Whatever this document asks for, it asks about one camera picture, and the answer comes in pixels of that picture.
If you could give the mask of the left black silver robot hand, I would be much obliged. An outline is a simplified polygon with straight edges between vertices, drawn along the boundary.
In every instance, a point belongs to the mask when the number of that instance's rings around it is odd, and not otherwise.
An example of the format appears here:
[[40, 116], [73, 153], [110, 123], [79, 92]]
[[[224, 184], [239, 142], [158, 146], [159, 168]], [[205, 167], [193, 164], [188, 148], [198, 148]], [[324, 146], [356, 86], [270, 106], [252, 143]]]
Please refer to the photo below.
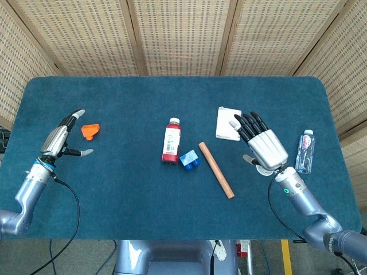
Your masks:
[[41, 147], [41, 154], [43, 158], [51, 158], [56, 160], [62, 155], [87, 156], [93, 153], [93, 149], [80, 151], [70, 149], [67, 145], [69, 133], [71, 132], [76, 120], [78, 120], [84, 113], [84, 109], [75, 110], [70, 115], [65, 117], [58, 127], [51, 131]]

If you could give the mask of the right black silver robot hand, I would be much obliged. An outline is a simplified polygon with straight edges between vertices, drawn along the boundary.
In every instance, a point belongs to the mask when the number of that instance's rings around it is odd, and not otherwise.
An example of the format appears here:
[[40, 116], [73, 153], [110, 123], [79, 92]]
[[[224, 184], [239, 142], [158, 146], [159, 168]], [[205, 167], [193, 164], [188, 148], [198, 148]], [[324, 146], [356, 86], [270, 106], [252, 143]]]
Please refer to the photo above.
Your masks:
[[288, 153], [257, 113], [233, 116], [237, 122], [230, 121], [229, 124], [251, 149], [257, 165], [268, 171], [276, 171], [287, 165]]

